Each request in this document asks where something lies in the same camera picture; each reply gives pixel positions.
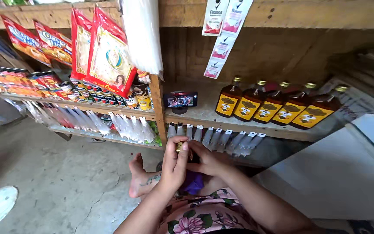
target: foot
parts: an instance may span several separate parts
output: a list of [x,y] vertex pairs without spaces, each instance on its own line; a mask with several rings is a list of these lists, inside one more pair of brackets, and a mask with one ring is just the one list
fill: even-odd
[[141,153],[137,155],[129,162],[129,169],[131,170],[132,179],[131,186],[129,187],[130,197],[139,197],[142,194],[139,193],[140,184],[144,183],[148,177],[148,173],[144,170],[144,163],[142,161]]

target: noodle package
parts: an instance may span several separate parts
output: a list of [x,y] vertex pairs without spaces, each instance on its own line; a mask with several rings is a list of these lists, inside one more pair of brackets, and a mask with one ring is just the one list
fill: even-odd
[[98,7],[93,15],[87,73],[84,81],[124,98],[137,73],[129,60],[125,32]]
[[71,78],[83,80],[86,77],[89,62],[90,32],[92,21],[78,9],[71,9],[71,39],[73,48],[73,66]]
[[1,15],[1,18],[7,28],[8,36],[17,50],[51,67],[50,60],[44,54],[38,37],[5,15]]
[[43,52],[47,56],[71,66],[71,40],[39,21],[35,19],[33,21]]

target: left hand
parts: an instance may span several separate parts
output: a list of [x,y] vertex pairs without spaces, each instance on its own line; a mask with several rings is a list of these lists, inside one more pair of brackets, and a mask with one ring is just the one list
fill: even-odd
[[[186,136],[171,137],[168,139],[165,148],[162,175],[157,186],[161,191],[171,194],[171,196],[180,188],[186,177],[188,160],[187,140],[188,137]],[[177,152],[175,152],[176,144],[180,141],[184,141],[184,144],[177,156]]]

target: glass bottle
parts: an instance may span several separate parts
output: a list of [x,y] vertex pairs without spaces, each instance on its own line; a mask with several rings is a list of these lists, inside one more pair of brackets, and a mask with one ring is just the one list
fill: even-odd
[[238,100],[242,98],[242,90],[239,88],[240,80],[241,78],[236,76],[230,85],[221,89],[215,109],[216,114],[226,118],[232,117]]
[[240,99],[239,104],[233,112],[234,117],[243,122],[249,122],[255,111],[265,99],[265,86],[266,81],[259,80],[256,86],[243,91],[243,97]]
[[290,83],[288,82],[281,82],[279,90],[269,93],[252,120],[262,124],[268,123],[278,110],[281,109],[285,97],[283,90],[289,85]]
[[339,96],[343,94],[348,87],[339,84],[327,94],[321,94],[313,97],[314,102],[301,112],[290,125],[302,130],[307,130],[324,120],[336,110],[340,109]]
[[304,90],[288,96],[287,102],[272,118],[271,122],[281,126],[288,125],[311,103],[312,98],[309,95],[315,86],[316,84],[314,83],[306,83]]

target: right hand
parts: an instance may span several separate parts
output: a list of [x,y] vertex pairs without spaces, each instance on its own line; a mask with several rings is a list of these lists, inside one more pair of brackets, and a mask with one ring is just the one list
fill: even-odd
[[229,156],[226,153],[210,152],[210,150],[198,141],[189,141],[188,145],[200,157],[200,164],[187,164],[188,170],[220,177],[222,172],[234,168],[227,162]]

